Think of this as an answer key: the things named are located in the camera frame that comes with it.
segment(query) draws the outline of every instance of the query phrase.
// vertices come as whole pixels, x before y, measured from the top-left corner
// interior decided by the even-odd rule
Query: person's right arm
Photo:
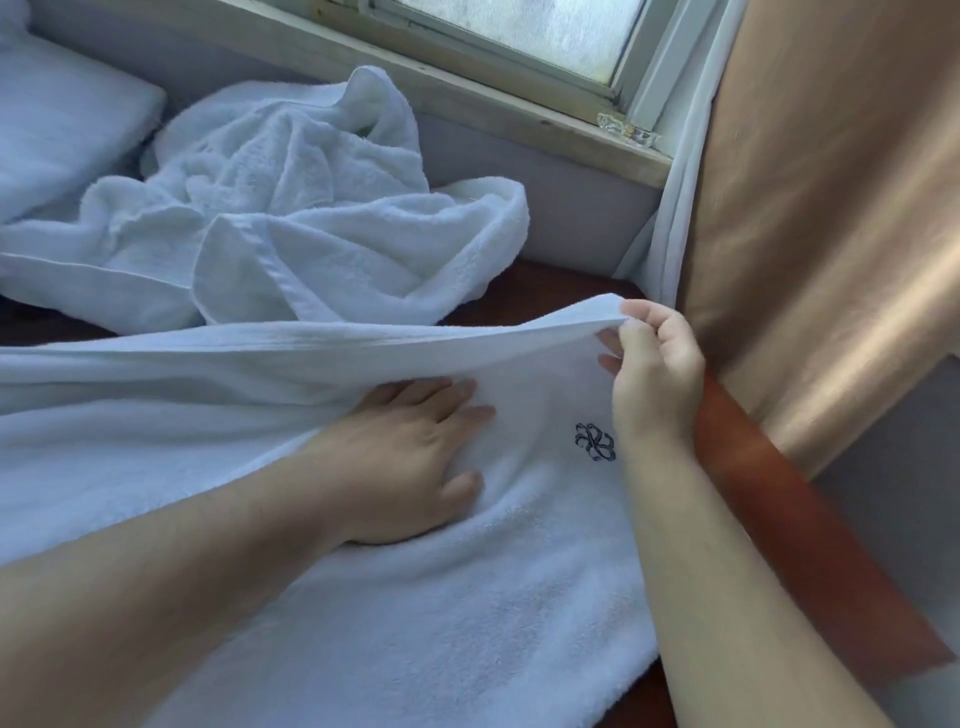
[[[683,316],[627,301],[601,339],[636,547],[681,728],[890,728],[700,467],[704,359]]]

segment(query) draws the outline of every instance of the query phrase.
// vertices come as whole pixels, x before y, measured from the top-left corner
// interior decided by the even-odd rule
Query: gold curtain
[[[681,308],[816,473],[960,335],[960,2],[751,0],[699,185]]]

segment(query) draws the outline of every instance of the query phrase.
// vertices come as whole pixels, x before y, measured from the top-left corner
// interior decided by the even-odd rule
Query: frosted glass
[[[608,84],[643,0],[398,0],[520,53]]]

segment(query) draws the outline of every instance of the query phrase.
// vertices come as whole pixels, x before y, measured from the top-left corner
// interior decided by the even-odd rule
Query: embroidered logo
[[[577,425],[577,436],[573,439],[573,442],[578,448],[585,449],[587,455],[593,460],[616,460],[616,452],[613,451],[613,437],[597,425],[579,423]]]

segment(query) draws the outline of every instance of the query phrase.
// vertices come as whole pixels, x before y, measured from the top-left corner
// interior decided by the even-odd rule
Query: towel
[[[261,468],[375,383],[474,376],[498,416],[451,469],[485,474],[468,518],[321,559],[148,725],[592,726],[657,653],[592,336],[619,301],[0,350],[0,562]]]
[[[0,228],[0,293],[124,334],[433,324],[483,293],[529,223],[517,182],[430,191],[413,112],[376,68],[225,88],[175,118],[143,169],[94,183],[75,221]]]
[[[28,35],[27,18],[25,3],[0,0],[0,230],[110,172],[159,123],[165,98]]]

